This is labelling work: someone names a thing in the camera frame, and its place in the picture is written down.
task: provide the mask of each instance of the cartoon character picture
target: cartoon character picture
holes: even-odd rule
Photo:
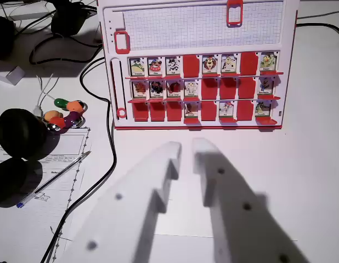
[[[184,117],[185,118],[197,118],[197,103],[186,103]]]
[[[236,58],[233,55],[222,55],[222,72],[236,72]]]
[[[146,87],[143,82],[132,82],[133,98],[146,99]]]
[[[197,97],[197,84],[195,81],[186,81],[184,83],[184,96]]]
[[[233,117],[233,108],[234,105],[228,102],[220,102],[219,103],[219,116],[220,117]]]
[[[275,70],[277,57],[273,53],[262,53],[260,71]]]
[[[131,66],[131,76],[144,76],[144,63],[139,59],[129,59]]]
[[[213,55],[202,57],[202,73],[217,72],[217,59]]]
[[[149,76],[162,75],[161,64],[162,64],[162,61],[159,60],[158,58],[148,59]]]
[[[255,110],[256,117],[269,116],[271,104],[266,106],[263,101],[258,101]]]
[[[166,74],[179,75],[179,61],[177,58],[166,58]]]
[[[40,192],[36,196],[34,196],[34,199],[41,200],[41,201],[47,201],[50,197],[46,196],[45,193]]]
[[[167,97],[180,98],[180,83],[179,81],[167,81]]]
[[[271,78],[260,78],[260,85],[257,90],[257,94],[272,94],[273,80]]]
[[[150,83],[150,97],[151,98],[163,97],[163,87],[161,82],[152,81]]]

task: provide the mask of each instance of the white plastic piece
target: white plastic piece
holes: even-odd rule
[[[219,149],[194,139],[194,172],[210,207],[216,263],[307,262]]]
[[[59,263],[148,262],[158,213],[177,179],[181,145],[168,142],[146,156],[98,201]]]
[[[24,75],[25,72],[19,66],[0,60],[0,81],[16,85]]]

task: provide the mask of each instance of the white desk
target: white desk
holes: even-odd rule
[[[299,16],[335,10],[339,10],[339,1],[302,2]],[[315,21],[339,27],[339,14],[300,20]],[[96,27],[97,20],[93,17],[83,30]],[[22,36],[19,41],[23,43],[24,38],[30,37]],[[22,65],[25,69],[33,68],[26,66],[33,45],[24,46],[27,51],[20,55],[25,57]],[[45,67],[48,76],[52,69],[47,64]],[[108,96],[105,67],[99,66],[89,73],[85,85],[100,96]],[[32,110],[37,95],[37,79],[33,75],[16,87],[0,83],[0,114],[11,107]],[[82,193],[112,164],[105,129],[106,103],[85,93],[78,76],[60,78],[51,95],[82,100],[89,106],[84,116],[86,125],[92,129],[93,146],[92,154],[86,159],[88,167]],[[53,102],[46,98],[43,109],[55,109]],[[183,146],[180,177],[172,184],[167,214],[159,216],[156,233],[162,235],[155,236],[151,262],[214,262],[210,214],[201,203],[199,176],[192,172],[191,140],[195,137],[205,137],[215,143],[255,193],[266,197],[273,217],[310,262],[339,262],[339,35],[335,31],[325,27],[296,30],[282,130],[115,131],[116,170],[109,181],[74,212],[69,238],[73,239],[80,229],[97,197],[131,165],[164,142],[179,141]],[[266,149],[270,152],[268,165],[258,158]]]

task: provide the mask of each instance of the printed form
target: printed form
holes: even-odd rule
[[[47,141],[56,145],[49,155],[39,160],[42,176],[37,175],[41,180],[37,187],[90,150],[90,132],[89,128],[82,128],[69,129],[61,135],[48,135]],[[0,162],[9,158],[10,156],[0,146]],[[83,164],[78,163],[24,207],[0,204],[0,262],[41,261],[65,210],[79,197],[83,175]],[[68,240],[64,236],[68,234],[71,220],[72,216],[69,216],[54,247],[50,262],[55,262],[64,252]]]

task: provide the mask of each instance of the black headphones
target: black headphones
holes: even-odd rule
[[[0,202],[17,192],[27,176],[27,162],[44,145],[47,128],[27,110],[11,108],[0,115],[0,145],[12,158],[0,163]]]

